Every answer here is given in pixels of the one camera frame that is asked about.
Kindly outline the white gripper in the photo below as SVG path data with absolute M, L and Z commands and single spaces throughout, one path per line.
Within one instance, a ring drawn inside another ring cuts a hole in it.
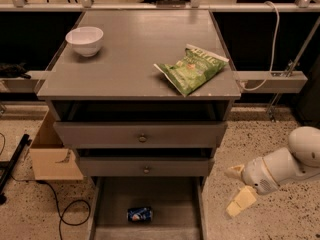
M 257 201 L 258 194 L 267 195 L 279 188 L 262 157 L 249 161 L 245 166 L 240 164 L 229 167 L 225 175 L 237 180 L 243 179 L 243 182 L 249 185 L 239 188 L 232 195 L 226 207 L 226 212 L 231 218 L 253 205 Z

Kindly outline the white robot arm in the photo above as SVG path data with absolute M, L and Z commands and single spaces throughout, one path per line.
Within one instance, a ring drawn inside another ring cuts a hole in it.
M 226 207 L 227 214 L 234 218 L 253 205 L 259 195 L 275 192 L 291 182 L 319 179 L 320 130 L 298 127 L 289 134 L 288 147 L 229 167 L 225 174 L 245 184 Z

